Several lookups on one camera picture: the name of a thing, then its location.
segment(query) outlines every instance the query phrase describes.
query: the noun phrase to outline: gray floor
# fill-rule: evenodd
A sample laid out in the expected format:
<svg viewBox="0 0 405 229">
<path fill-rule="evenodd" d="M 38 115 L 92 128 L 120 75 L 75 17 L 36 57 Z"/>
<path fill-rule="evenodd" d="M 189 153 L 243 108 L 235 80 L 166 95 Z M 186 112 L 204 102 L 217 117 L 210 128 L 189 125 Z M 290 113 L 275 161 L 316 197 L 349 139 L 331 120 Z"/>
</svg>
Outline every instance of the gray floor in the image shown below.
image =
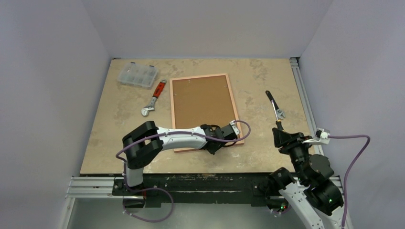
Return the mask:
<svg viewBox="0 0 405 229">
<path fill-rule="evenodd" d="M 69 229 L 304 229 L 292 210 L 275 218 L 267 208 L 246 204 L 176 204 L 170 218 L 160 223 L 146 223 L 122 214 L 119 199 L 76 199 Z M 144 208 L 139 216 L 157 219 L 170 209 Z"/>
</svg>

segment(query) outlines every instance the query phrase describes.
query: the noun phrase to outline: tabletop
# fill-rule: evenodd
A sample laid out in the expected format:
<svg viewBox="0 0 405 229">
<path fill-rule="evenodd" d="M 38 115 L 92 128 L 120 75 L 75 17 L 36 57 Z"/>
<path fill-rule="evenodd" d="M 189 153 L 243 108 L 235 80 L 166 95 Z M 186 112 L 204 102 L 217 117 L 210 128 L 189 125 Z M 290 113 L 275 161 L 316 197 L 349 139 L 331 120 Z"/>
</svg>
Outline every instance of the tabletop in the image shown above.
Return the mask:
<svg viewBox="0 0 405 229">
<path fill-rule="evenodd" d="M 118 74 L 128 62 L 153 65 L 159 73 L 151 89 L 123 85 Z M 169 85 L 155 104 L 155 111 L 141 115 L 160 80 L 175 77 L 227 73 L 234 93 L 239 118 L 252 127 L 242 146 L 218 150 L 215 155 L 198 150 L 160 152 L 144 173 L 240 173 L 272 172 L 280 167 L 294 171 L 290 158 L 274 147 L 271 128 L 276 127 L 273 107 L 265 94 L 271 91 L 287 118 L 287 132 L 309 135 L 309 127 L 288 59 L 115 59 L 111 61 L 106 82 L 80 173 L 120 174 L 122 162 L 115 158 L 122 148 L 122 137 L 145 121 L 171 128 Z"/>
</svg>

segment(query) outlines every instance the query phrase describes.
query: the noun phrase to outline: brown board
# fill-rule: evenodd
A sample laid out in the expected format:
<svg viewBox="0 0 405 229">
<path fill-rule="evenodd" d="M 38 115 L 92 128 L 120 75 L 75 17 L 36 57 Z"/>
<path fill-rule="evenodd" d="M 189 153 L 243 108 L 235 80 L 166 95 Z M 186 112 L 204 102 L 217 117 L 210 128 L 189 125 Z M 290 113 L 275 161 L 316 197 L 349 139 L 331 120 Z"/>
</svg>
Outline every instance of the brown board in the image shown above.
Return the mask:
<svg viewBox="0 0 405 229">
<path fill-rule="evenodd" d="M 225 126 L 238 120 L 234 95 L 227 74 L 202 75 L 170 79 L 171 119 L 176 129 L 188 129 L 202 124 Z M 176 149 L 175 152 L 195 149 Z"/>
</svg>

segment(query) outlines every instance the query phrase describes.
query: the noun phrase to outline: wooden frame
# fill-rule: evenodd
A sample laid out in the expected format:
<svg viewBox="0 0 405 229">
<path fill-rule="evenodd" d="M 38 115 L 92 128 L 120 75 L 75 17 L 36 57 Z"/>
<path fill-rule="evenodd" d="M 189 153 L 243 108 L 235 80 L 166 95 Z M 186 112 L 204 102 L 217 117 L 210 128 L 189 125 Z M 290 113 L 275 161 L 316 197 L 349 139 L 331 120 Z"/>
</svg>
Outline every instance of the wooden frame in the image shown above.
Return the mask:
<svg viewBox="0 0 405 229">
<path fill-rule="evenodd" d="M 229 95 L 230 95 L 230 98 L 231 98 L 232 108 L 233 108 L 233 111 L 234 111 L 235 120 L 239 120 L 239 116 L 238 116 L 238 112 L 236 110 L 236 105 L 235 105 L 235 100 L 234 100 L 234 94 L 232 92 L 231 83 L 229 81 L 229 76 L 228 76 L 227 73 L 188 76 L 188 77 L 170 79 L 170 102 L 171 102 L 171 125 L 172 125 L 172 128 L 176 128 L 176 117 L 175 117 L 175 112 L 174 112 L 173 81 L 188 80 L 188 79 L 195 79 L 195 78 L 205 78 L 205 77 L 215 77 L 215 76 L 225 76 L 227 87 L 228 87 L 228 90 L 229 90 Z M 241 138 L 241 137 L 243 137 L 241 125 L 240 125 L 240 123 L 236 123 L 236 125 L 237 125 L 237 127 L 238 127 L 238 129 L 240 131 L 239 138 Z M 244 140 L 242 140 L 242 141 L 237 142 L 235 145 L 243 145 L 244 143 L 245 143 Z M 182 149 L 175 149 L 174 152 L 178 153 L 178 152 L 187 152 L 187 151 L 194 151 L 194 150 L 195 149 L 191 149 L 191 148 L 182 148 Z"/>
</svg>

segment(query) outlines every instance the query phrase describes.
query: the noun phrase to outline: wrench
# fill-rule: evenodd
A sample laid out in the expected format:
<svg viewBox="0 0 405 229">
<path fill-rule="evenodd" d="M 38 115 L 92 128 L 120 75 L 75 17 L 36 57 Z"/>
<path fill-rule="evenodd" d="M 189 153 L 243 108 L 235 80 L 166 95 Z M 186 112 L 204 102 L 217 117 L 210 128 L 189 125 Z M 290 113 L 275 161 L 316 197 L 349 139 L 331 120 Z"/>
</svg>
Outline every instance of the wrench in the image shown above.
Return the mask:
<svg viewBox="0 0 405 229">
<path fill-rule="evenodd" d="M 161 80 L 158 86 L 153 93 L 152 99 L 150 100 L 149 104 L 146 105 L 144 108 L 141 109 L 141 114 L 146 117 L 149 115 L 149 111 L 155 110 L 155 102 L 159 98 L 160 93 L 163 91 L 164 86 L 166 85 L 166 80 Z"/>
<path fill-rule="evenodd" d="M 282 110 L 278 107 L 278 105 L 277 105 L 275 99 L 273 98 L 273 96 L 271 95 L 270 91 L 266 91 L 266 95 L 267 95 L 267 97 L 268 97 L 268 99 L 269 99 L 270 101 L 273 100 L 273 102 L 274 102 L 274 107 L 275 107 L 276 113 L 277 113 L 277 117 L 278 117 L 279 119 L 285 119 L 285 118 L 286 118 L 286 114 L 284 113 L 284 111 L 282 111 Z"/>
</svg>

